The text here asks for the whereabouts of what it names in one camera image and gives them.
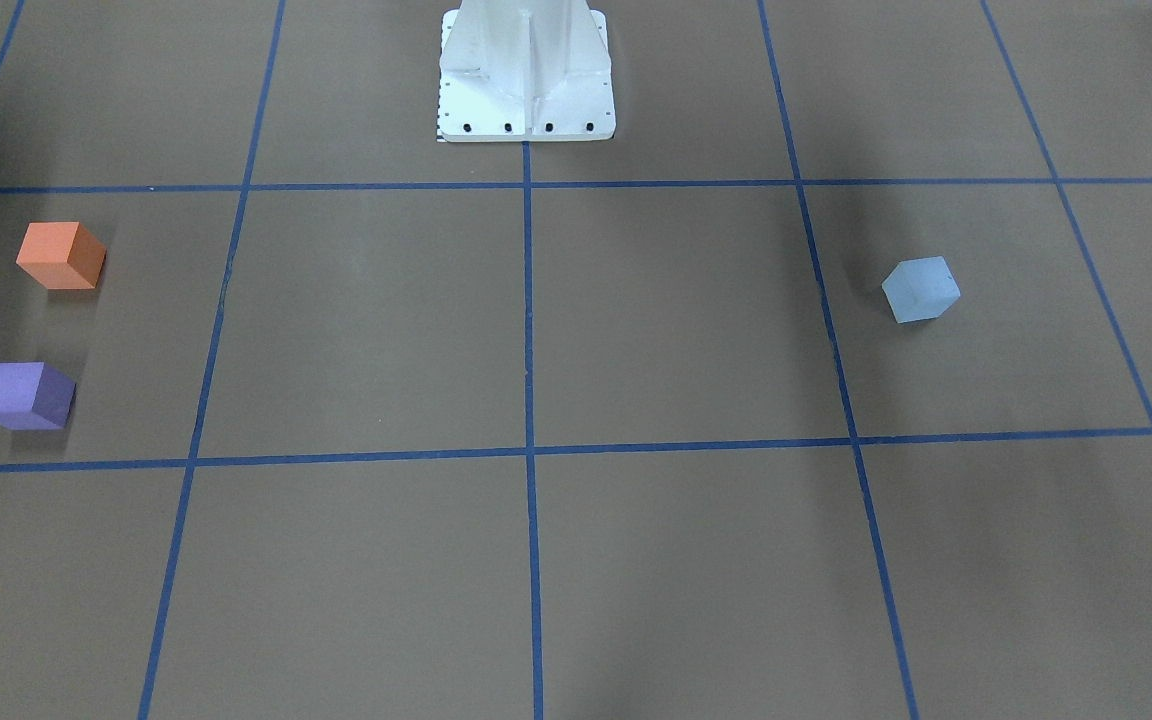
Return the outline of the orange foam block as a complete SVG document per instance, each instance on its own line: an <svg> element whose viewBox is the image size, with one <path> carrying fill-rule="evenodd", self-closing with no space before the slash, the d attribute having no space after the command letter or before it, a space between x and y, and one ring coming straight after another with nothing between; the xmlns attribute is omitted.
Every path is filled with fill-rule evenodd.
<svg viewBox="0 0 1152 720"><path fill-rule="evenodd" d="M15 264L51 291L96 290L108 249L79 222L31 222Z"/></svg>

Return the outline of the purple foam block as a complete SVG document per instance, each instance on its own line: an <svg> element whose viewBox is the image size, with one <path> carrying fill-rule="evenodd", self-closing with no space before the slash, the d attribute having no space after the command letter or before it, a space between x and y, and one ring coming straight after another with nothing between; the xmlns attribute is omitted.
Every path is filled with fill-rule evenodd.
<svg viewBox="0 0 1152 720"><path fill-rule="evenodd" d="M0 427L61 430L76 382L46 363L0 363Z"/></svg>

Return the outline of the light blue foam block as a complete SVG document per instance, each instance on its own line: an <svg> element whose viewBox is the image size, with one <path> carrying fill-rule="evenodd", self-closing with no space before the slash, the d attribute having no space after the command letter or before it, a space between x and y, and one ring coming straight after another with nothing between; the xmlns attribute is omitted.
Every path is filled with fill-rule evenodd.
<svg viewBox="0 0 1152 720"><path fill-rule="evenodd" d="M881 287L893 319L901 324L940 318L961 297L943 256L900 262Z"/></svg>

